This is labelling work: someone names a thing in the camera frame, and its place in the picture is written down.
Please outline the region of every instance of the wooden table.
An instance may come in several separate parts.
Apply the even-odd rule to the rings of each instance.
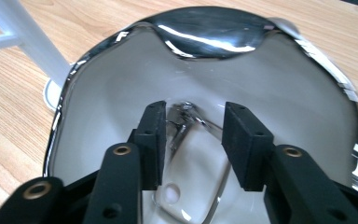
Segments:
[[[119,29],[177,7],[234,7],[283,17],[329,55],[358,90],[358,7],[341,1],[21,1],[68,62]],[[41,175],[53,113],[42,100],[48,78],[18,48],[0,50],[0,205]]]

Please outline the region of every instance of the bolt hole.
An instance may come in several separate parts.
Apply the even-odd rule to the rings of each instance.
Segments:
[[[34,187],[34,188],[32,188],[32,189],[30,190],[30,193],[32,193],[32,194],[41,193],[41,192],[43,192],[43,190],[45,190],[45,189],[46,189],[45,186],[36,186],[36,187]]]
[[[119,156],[129,154],[130,152],[131,149],[129,147],[117,147],[115,150],[113,150],[113,153]]]
[[[283,149],[284,154],[291,157],[301,157],[302,154],[299,150],[292,148],[292,147],[286,147]]]
[[[327,213],[332,216],[332,217],[335,217],[336,219],[340,220],[340,221],[345,221],[347,220],[347,216],[339,211],[338,209],[336,208],[328,208],[327,209]]]
[[[103,210],[103,216],[106,218],[115,218],[121,213],[121,206],[118,203],[113,203],[105,207]]]
[[[164,188],[164,199],[168,204],[177,203],[180,199],[180,189],[177,185],[171,183]]]

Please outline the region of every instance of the brass insert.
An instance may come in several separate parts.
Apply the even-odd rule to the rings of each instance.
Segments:
[[[284,154],[286,154],[287,156],[291,156],[291,157],[301,157],[302,153],[295,148],[292,147],[286,147],[283,149]]]
[[[113,150],[113,153],[115,153],[118,156],[124,156],[131,152],[130,147],[117,147]]]
[[[51,185],[48,181],[39,181],[24,191],[22,197],[27,200],[38,199],[46,195],[50,190]]]

